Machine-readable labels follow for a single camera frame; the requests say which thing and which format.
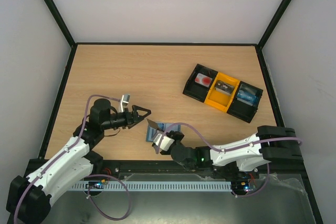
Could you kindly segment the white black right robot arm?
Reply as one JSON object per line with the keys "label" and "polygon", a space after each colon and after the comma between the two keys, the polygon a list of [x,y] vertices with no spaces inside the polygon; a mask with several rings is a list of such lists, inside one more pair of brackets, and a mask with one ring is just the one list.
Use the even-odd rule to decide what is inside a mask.
{"label": "white black right robot arm", "polygon": [[171,156],[173,161],[187,170],[229,165],[230,174],[239,178],[246,172],[272,162],[281,164],[303,162],[300,150],[302,140],[296,137],[292,128],[263,125],[257,127],[256,133],[242,140],[211,145],[194,127],[186,123],[181,125],[192,129],[206,145],[195,148],[185,146],[182,143],[183,133],[165,131],[167,142],[161,142],[160,154]]}

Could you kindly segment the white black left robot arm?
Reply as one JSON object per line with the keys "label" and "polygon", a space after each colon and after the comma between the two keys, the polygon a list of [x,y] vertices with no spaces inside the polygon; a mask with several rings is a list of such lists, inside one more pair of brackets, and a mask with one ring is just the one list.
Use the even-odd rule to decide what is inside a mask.
{"label": "white black left robot arm", "polygon": [[68,142],[45,164],[27,176],[15,177],[9,187],[6,210],[14,223],[42,223],[55,202],[76,182],[86,177],[102,177],[103,157],[93,151],[106,130],[131,129],[151,114],[151,110],[120,99],[95,95],[86,105],[81,124]]}

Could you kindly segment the teal leather card holder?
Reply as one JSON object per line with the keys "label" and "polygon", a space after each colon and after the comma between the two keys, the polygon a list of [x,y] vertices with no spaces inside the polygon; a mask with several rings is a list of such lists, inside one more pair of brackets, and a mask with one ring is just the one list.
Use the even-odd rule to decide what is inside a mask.
{"label": "teal leather card holder", "polygon": [[[170,127],[172,125],[172,123],[163,123],[163,122],[157,122],[157,125],[159,127],[159,129],[155,129],[150,127],[150,125],[148,125],[147,128],[147,133],[146,133],[146,141],[147,142],[153,142],[153,140],[156,138],[157,134],[164,132],[166,130],[166,128]],[[170,133],[171,131],[177,131],[182,133],[181,130],[181,126],[180,125],[175,125],[173,126],[170,131],[168,131],[168,133]]]}

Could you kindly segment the black vip card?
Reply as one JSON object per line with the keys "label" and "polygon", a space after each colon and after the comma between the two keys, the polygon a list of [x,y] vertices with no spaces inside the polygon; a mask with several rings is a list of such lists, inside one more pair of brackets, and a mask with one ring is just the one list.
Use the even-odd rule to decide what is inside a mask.
{"label": "black vip card", "polygon": [[157,131],[162,131],[161,128],[159,127],[159,125],[156,122],[154,122],[150,119],[147,119],[147,122],[148,122],[148,126],[150,128],[153,128],[154,130],[157,130]]}

